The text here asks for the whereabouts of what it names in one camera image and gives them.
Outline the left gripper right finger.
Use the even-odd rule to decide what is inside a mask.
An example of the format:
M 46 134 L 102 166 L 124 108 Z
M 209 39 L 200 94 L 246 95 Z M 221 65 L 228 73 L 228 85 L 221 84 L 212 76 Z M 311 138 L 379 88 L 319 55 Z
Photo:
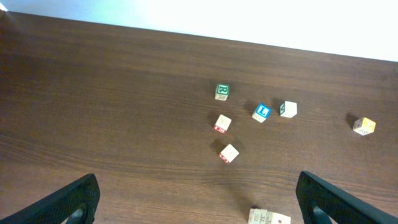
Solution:
M 308 171 L 300 173 L 295 192 L 305 223 L 397 223 L 397 217 Z

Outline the red A number wooden block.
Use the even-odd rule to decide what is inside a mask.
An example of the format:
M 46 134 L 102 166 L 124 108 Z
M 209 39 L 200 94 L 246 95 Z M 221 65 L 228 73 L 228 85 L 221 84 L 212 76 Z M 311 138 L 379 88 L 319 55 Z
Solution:
M 291 218 L 276 212 L 267 212 L 266 224 L 291 224 Z

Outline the green edged wooden block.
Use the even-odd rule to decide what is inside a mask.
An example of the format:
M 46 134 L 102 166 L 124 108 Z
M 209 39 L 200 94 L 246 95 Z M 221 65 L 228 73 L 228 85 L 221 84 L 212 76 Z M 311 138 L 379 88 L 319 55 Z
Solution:
M 266 209 L 252 208 L 249 212 L 248 224 L 265 224 L 266 216 Z

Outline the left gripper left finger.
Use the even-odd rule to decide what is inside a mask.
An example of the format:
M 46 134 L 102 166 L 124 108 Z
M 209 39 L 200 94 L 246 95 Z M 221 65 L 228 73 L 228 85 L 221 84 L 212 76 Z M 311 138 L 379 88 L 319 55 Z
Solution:
M 56 192 L 1 220 L 1 223 L 92 224 L 100 200 L 96 176 L 86 174 Z

